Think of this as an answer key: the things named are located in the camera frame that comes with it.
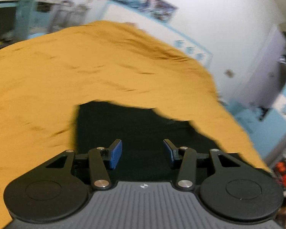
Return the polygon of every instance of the bed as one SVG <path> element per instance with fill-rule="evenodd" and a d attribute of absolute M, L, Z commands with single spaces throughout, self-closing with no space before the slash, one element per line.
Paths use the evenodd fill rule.
<path fill-rule="evenodd" d="M 0 50 L 0 228 L 11 220 L 6 185 L 74 148 L 77 105 L 92 100 L 190 121 L 222 150 L 267 170 L 199 62 L 131 25 L 97 21 Z"/>

